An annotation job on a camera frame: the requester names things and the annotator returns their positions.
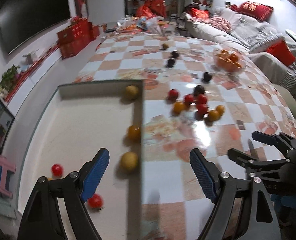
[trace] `table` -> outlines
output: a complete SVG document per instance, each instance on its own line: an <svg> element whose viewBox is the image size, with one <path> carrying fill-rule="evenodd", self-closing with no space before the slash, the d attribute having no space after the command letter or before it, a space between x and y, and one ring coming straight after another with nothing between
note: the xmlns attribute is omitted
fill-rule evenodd
<svg viewBox="0 0 296 240"><path fill-rule="evenodd" d="M162 43L167 51L160 51ZM140 55L142 50L155 51ZM213 51L234 51L244 61L237 79L214 70ZM174 68L165 68L173 50L180 52ZM202 84L204 72L213 79L204 84L208 105L224 105L226 111L212 125L196 121L195 108L172 115L165 98L170 89L179 100ZM227 157L236 148L259 160L284 158L272 146L256 142L251 134L284 132L296 138L296 121L285 101L265 75L240 52L210 41L180 36L125 35L105 40L80 71L75 82L107 79L144 80L142 135L142 239L197 239L213 209L205 198L189 163L197 147L207 160L235 178L245 169Z"/></svg>

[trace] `flat screen tv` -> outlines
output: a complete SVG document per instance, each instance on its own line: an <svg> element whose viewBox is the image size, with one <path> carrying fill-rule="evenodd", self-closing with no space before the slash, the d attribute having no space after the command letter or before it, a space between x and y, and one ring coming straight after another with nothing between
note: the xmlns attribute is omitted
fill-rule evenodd
<svg viewBox="0 0 296 240"><path fill-rule="evenodd" d="M34 35L70 18L68 0L7 0L0 9L0 36L10 54Z"/></svg>

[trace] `sofa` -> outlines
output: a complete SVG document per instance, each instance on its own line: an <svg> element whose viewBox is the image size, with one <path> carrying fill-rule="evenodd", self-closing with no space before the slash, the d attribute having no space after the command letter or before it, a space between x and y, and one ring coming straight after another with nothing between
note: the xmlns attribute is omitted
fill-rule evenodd
<svg viewBox="0 0 296 240"><path fill-rule="evenodd" d="M264 52L269 46L284 39L296 57L296 42L288 34L279 32L267 22L259 22L229 8L216 7L214 16L229 21L232 30L226 33L209 24L191 21L192 17L183 13L185 27L194 38L217 42L247 54L273 84L286 88L296 97L296 60L287 67Z"/></svg>

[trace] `screw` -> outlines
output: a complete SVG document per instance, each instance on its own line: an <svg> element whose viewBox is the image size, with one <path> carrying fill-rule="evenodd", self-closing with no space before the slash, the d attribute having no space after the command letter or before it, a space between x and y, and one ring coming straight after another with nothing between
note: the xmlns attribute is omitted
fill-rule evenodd
<svg viewBox="0 0 296 240"><path fill-rule="evenodd" d="M76 177L78 177L78 174L79 174L78 171L73 171L73 172L69 173L69 177L70 178L76 178Z"/></svg>
<svg viewBox="0 0 296 240"><path fill-rule="evenodd" d="M220 176L221 176L222 178L224 178L224 179L227 179L227 178L229 177L229 173L226 172L226 171L223 171L223 172L220 173Z"/></svg>
<svg viewBox="0 0 296 240"><path fill-rule="evenodd" d="M258 177L254 177L254 181L255 181L256 183L260 183L260 182L261 182L261 179L258 178Z"/></svg>
<svg viewBox="0 0 296 240"><path fill-rule="evenodd" d="M38 182L39 182L39 183L42 183L42 182L44 182L45 180L46 180L46 177L42 176L42 177L40 177L40 178L38 179Z"/></svg>

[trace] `red ball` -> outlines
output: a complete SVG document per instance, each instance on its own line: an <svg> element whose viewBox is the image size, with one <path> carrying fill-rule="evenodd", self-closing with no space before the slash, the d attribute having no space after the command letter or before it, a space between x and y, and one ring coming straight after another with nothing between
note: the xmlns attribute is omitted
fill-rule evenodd
<svg viewBox="0 0 296 240"><path fill-rule="evenodd" d="M63 167L60 164L54 164L51 167L52 174L56 177L61 177L63 174Z"/></svg>
<svg viewBox="0 0 296 240"><path fill-rule="evenodd" d="M104 201L99 194L94 194L91 198L88 199L88 205L92 208L101 209L103 208Z"/></svg>
<svg viewBox="0 0 296 240"><path fill-rule="evenodd" d="M195 98L193 95L185 95L184 102L187 105L191 105L195 101Z"/></svg>
<svg viewBox="0 0 296 240"><path fill-rule="evenodd" d="M207 97L205 94L199 94L197 97L197 102L196 104L200 105L200 104L206 104L207 103Z"/></svg>
<svg viewBox="0 0 296 240"><path fill-rule="evenodd" d="M168 92L168 98L170 100L177 100L177 98L179 97L179 92L177 89L171 89Z"/></svg>
<svg viewBox="0 0 296 240"><path fill-rule="evenodd" d="M198 110L198 114L200 114L200 115L207 114L207 111L208 111L207 105L199 104L199 105L196 105L196 108Z"/></svg>

